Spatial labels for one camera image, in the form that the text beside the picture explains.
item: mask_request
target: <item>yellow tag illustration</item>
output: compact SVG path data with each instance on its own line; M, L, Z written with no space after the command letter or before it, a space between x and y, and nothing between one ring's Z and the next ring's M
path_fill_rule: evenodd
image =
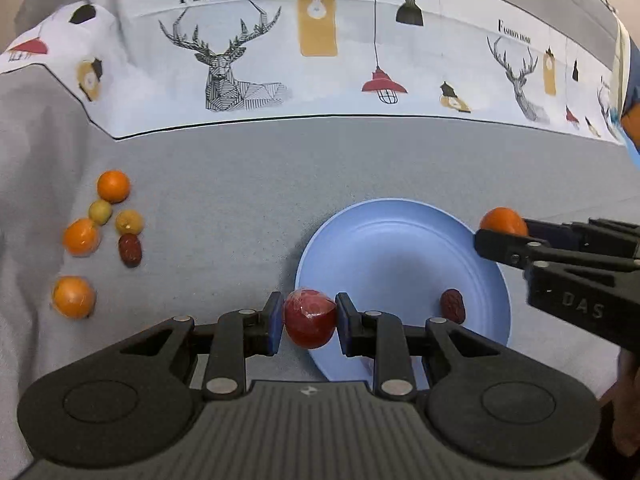
M335 0L298 0L298 37L303 56L337 56Z
M548 95L556 95L556 58L551 52L551 47L545 52L543 62L542 74L545 79L545 92Z

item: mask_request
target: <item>mandarin orange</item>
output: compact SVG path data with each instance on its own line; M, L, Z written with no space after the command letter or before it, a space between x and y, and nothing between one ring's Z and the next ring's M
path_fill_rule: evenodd
M480 221L481 229L499 233L529 236L529 229L522 217L508 207L497 207L489 211Z
M98 178L95 187L100 198L112 204L122 202L131 190L129 177L119 170L105 171Z
M62 276L51 293L53 307L63 316L82 319L91 314L95 305L95 291L80 276Z
M100 245L100 228L90 218L81 218L66 228L62 243L72 256L88 256Z

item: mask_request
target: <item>small yellow citrus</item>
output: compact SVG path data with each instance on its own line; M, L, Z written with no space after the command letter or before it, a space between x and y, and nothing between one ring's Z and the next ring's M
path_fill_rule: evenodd
M98 225L105 225L111 218L111 204L106 200L96 200L89 206L89 218Z
M120 211L118 216L116 216L116 229L121 235L139 235L144 227L145 219L142 218L139 212L133 209Z

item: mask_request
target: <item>red lamp illustration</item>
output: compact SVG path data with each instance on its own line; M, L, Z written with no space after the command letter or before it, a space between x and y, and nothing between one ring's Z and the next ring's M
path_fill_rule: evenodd
M576 130L580 129L580 121L578 120L578 118L572 114L571 110L569 110L569 107L566 106L566 120L569 121Z
M373 0L373 50L376 54L376 69L371 75L371 80L362 85L363 92L376 92L378 99L388 105L398 102L398 92L406 94L406 89L399 83L393 81L389 75L380 68L378 62L378 47L376 39L378 33L378 1Z
M46 54L49 52L47 45L40 38L33 38L16 46L12 46L9 50L9 61L20 61L29 59L34 54Z

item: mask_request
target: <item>hanging cord illustration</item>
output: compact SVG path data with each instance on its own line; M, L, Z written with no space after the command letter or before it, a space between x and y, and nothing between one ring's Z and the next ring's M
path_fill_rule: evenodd
M378 47L376 45L376 38L378 34L378 1L373 0L373 50L376 53L376 68L380 68L378 63Z

